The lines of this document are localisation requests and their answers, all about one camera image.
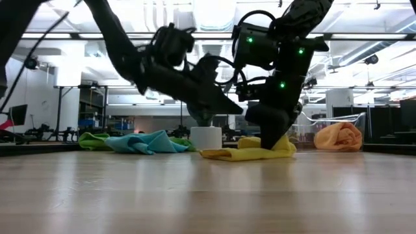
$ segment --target monitor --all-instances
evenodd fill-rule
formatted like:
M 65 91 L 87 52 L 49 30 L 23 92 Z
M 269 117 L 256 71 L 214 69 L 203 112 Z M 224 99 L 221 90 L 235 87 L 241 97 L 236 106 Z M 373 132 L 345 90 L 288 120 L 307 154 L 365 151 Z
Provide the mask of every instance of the monitor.
M 402 125 L 416 127 L 416 100 L 401 100 Z
M 14 126 L 25 125 L 27 105 L 20 105 L 8 109 L 7 120 L 12 120 Z

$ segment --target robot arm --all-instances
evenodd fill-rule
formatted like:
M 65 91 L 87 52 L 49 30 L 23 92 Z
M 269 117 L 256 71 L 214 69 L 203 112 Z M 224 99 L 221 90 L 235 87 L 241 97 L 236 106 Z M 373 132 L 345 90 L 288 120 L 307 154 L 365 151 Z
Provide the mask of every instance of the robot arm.
M 260 126 L 262 148 L 272 149 L 302 111 L 298 100 L 313 53 L 329 50 L 323 37 L 306 36 L 324 19 L 331 4 L 330 0 L 294 0 L 290 10 L 273 19 L 269 28 L 248 23 L 234 28 L 237 67 L 274 70 L 271 76 L 252 79 L 265 79 L 263 84 L 236 84 L 239 101 L 259 100 L 258 105 L 248 108 L 246 120 Z
M 5 68 L 8 58 L 11 57 L 37 8 L 44 1 L 47 0 L 2 0 L 0 2 L 0 17 L 3 19 L 1 26 L 7 32 L 6 36 L 0 38 L 0 49 L 2 49 L 0 69 Z M 207 57 L 199 61 L 192 71 L 174 69 L 175 66 L 184 62 L 186 54 L 194 47 L 194 38 L 190 32 L 176 29 L 173 24 L 170 24 L 158 30 L 155 38 L 144 51 L 137 51 L 107 0 L 85 0 L 85 3 L 102 32 L 114 68 L 124 79 L 135 83 L 141 94 L 144 94 L 147 88 L 152 88 L 213 114 L 242 113 L 242 108 L 224 95 L 222 89 L 207 78 L 216 69 L 216 67 L 208 66 L 207 61 L 215 58 Z M 11 12 L 20 12 L 21 19 L 12 15 Z M 6 98 L 2 108 L 9 98 L 10 96 Z

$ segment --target green towel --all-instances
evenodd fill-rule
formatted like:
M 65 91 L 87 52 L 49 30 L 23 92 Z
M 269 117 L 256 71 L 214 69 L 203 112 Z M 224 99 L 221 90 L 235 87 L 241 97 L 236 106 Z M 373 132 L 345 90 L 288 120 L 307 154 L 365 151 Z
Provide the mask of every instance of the green towel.
M 173 143 L 180 144 L 182 146 L 189 146 L 187 151 L 196 151 L 196 148 L 194 147 L 194 145 L 192 144 L 190 140 L 183 139 L 183 138 L 176 138 L 173 136 L 171 136 L 169 139 Z
M 108 147 L 105 144 L 105 139 L 109 138 L 110 135 L 106 133 L 100 133 L 100 134 L 91 134 L 91 133 L 83 133 L 78 140 L 78 144 L 80 147 L 84 149 L 89 150 L 111 150 L 110 147 Z

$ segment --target cloth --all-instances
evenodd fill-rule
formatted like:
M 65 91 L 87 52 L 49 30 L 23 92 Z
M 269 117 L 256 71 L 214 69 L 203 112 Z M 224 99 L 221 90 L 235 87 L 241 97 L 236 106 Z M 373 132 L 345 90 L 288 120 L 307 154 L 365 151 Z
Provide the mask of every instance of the cloth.
M 133 133 L 125 136 L 109 137 L 105 144 L 117 153 L 180 153 L 190 146 L 172 142 L 165 130 L 154 133 Z
M 321 129 L 314 138 L 320 150 L 359 151 L 363 145 L 361 132 L 350 122 L 341 122 Z
M 296 153 L 296 147 L 289 142 L 289 138 L 286 135 L 283 135 L 271 150 L 261 148 L 260 142 L 259 137 L 245 137 L 239 140 L 238 149 L 208 149 L 200 151 L 200 154 L 207 159 L 247 161 L 292 157 Z
M 173 136 L 171 136 L 169 139 L 170 139 L 170 141 L 172 141 L 176 144 L 180 144 L 181 146 L 188 146 L 187 151 L 196 151 L 196 148 L 195 148 L 194 144 L 188 139 L 177 138 L 177 137 L 173 137 Z
M 78 144 L 80 147 L 88 150 L 111 150 L 111 148 L 105 144 L 105 139 L 109 137 L 110 135 L 106 133 L 94 135 L 91 133 L 83 133 L 78 139 Z

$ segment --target pink object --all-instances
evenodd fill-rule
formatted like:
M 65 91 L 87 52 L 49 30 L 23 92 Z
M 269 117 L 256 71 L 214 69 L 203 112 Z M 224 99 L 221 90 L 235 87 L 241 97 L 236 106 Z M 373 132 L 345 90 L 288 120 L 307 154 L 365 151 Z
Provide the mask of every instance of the pink object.
M 7 120 L 6 122 L 0 125 L 0 130 L 6 130 L 6 128 L 12 127 L 12 126 L 13 126 L 12 120 Z

